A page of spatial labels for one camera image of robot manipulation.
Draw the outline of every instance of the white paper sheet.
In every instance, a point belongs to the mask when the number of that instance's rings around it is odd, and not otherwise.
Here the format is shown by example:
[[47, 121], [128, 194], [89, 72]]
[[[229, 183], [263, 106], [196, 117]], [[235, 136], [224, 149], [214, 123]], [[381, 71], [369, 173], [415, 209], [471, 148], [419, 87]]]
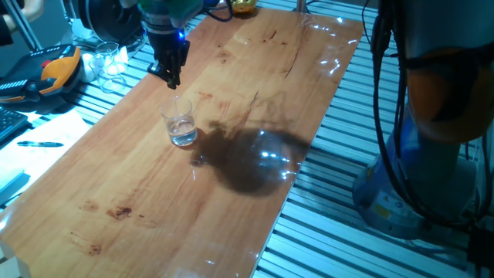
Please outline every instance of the white paper sheet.
[[[25, 191], [66, 153], [87, 131], [83, 118], [71, 110], [34, 130], [24, 133], [0, 150], [0, 175], [8, 168], [21, 168], [30, 176], [16, 194]], [[20, 147], [17, 142], [56, 142], [63, 147]]]

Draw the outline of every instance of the metal pole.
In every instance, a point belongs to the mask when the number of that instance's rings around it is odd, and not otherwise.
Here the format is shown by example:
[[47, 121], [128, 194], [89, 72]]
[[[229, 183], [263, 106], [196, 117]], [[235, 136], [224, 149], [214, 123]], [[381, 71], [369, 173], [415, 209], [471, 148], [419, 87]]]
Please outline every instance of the metal pole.
[[36, 52], [42, 49], [41, 44], [39, 43], [36, 35], [31, 29], [31, 25], [28, 20], [25, 19], [25, 16], [22, 14], [21, 8], [17, 4], [17, 1], [12, 0], [2, 0], [5, 9], [12, 17], [12, 20], [19, 28], [19, 32], [22, 35], [25, 43], [28, 45], [31, 51]]
[[296, 9], [297, 12], [306, 12], [306, 0], [296, 0]]

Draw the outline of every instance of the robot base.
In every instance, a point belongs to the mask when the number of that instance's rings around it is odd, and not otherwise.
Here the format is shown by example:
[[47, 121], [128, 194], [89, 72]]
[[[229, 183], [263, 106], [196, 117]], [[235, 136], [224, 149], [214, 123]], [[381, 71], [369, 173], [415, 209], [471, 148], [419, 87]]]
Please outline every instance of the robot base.
[[[477, 162], [459, 158], [460, 145], [445, 145], [423, 138], [405, 113], [401, 132], [401, 165], [418, 197], [429, 208], [447, 219], [458, 220], [472, 207], [472, 199], [483, 171]], [[387, 141], [387, 152], [398, 179], [398, 158], [394, 134]], [[354, 204], [362, 219], [372, 228], [402, 239], [444, 238], [450, 229], [433, 225], [396, 193], [387, 176], [381, 156], [360, 173], [354, 183]]]

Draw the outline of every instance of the wooden tabletop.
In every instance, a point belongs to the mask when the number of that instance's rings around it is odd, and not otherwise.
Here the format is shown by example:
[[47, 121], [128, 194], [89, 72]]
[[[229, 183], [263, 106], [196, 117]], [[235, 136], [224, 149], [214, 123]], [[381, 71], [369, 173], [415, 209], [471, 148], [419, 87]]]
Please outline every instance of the wooden tabletop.
[[[144, 77], [0, 214], [0, 238], [33, 277], [248, 277], [361, 36], [270, 9], [205, 19], [182, 85]], [[159, 113], [175, 94], [189, 148]]]

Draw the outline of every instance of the keyboard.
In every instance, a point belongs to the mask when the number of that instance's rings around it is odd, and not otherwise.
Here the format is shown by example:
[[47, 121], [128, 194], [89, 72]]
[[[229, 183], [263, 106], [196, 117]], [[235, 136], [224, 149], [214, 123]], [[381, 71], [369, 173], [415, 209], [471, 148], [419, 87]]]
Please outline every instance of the keyboard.
[[27, 123], [27, 116], [0, 107], [0, 142]]

